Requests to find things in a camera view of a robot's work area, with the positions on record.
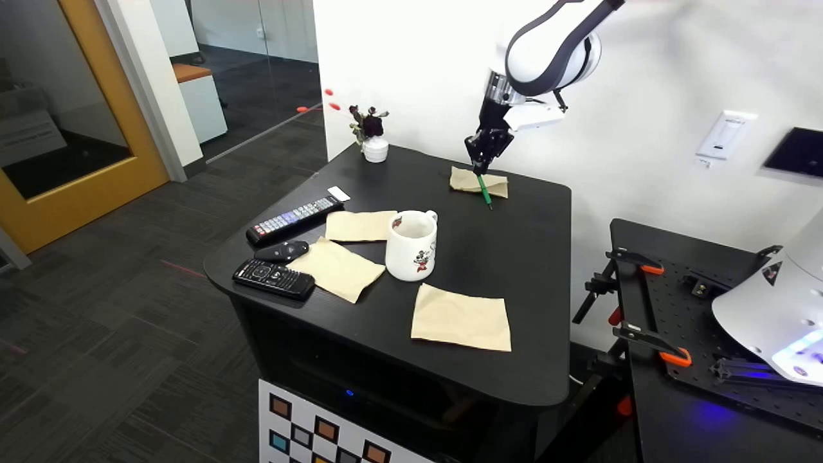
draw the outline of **checkerboard pattern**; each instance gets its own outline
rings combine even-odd
[[[285,388],[257,381],[262,463],[430,463]]]

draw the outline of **black table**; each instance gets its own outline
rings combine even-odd
[[[437,265],[427,283],[471,296],[502,296],[512,327],[512,352],[414,342],[409,334],[419,283],[401,283],[388,273],[355,306],[327,291],[314,291],[306,304],[291,304],[239,288],[231,283],[231,273],[252,257],[252,247],[244,232],[237,232],[206,257],[206,275],[229,293],[262,378],[303,388],[309,396],[319,383],[357,388],[360,396],[368,396],[368,406],[355,412],[347,412],[350,404],[337,404],[334,394],[311,399],[388,437],[399,437],[404,430],[391,430],[388,412],[383,419],[373,419],[381,409],[442,430],[437,422],[442,406],[435,406],[437,399],[432,399],[437,388],[502,404],[514,414],[556,406],[566,399],[571,193],[563,185],[507,175],[509,198],[486,206],[478,195],[448,188],[453,165],[401,147],[391,147],[383,165],[368,165],[350,147],[257,219],[309,203],[329,185],[339,185],[352,198],[347,211],[437,211]],[[316,226],[298,239],[314,242],[321,232],[324,226]],[[383,262],[386,247],[347,244],[347,250]],[[424,448],[430,442],[437,440],[419,437],[406,445]]]
[[[733,280],[754,262],[743,250],[620,219],[612,221],[612,244]],[[630,262],[620,262],[620,306],[628,322],[653,327]],[[630,345],[628,352],[643,460],[823,460],[823,442],[810,432],[671,381],[646,345]]]

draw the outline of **white device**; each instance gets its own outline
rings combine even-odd
[[[823,211],[712,311],[782,378],[823,386]]]

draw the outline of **logo on mug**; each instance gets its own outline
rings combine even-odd
[[[424,273],[430,268],[430,255],[424,250],[414,257],[417,273]]]

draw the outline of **light switch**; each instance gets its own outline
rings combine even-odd
[[[710,134],[702,139],[697,154],[728,159],[751,121],[756,121],[756,113],[723,111]]]

